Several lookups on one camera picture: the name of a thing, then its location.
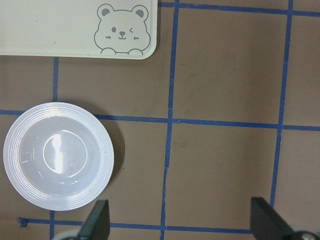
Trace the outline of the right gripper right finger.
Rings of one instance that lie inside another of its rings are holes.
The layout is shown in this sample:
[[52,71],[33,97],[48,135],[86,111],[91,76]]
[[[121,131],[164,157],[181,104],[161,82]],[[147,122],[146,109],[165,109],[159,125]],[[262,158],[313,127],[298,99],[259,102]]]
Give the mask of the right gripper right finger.
[[294,231],[263,197],[250,200],[250,231],[256,240],[291,240]]

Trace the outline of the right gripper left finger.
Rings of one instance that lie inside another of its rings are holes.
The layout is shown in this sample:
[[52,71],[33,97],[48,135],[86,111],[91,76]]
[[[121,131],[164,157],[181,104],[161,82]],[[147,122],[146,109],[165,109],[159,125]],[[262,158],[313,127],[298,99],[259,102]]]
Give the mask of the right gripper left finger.
[[98,200],[77,234],[78,240],[107,240],[110,235],[108,200]]

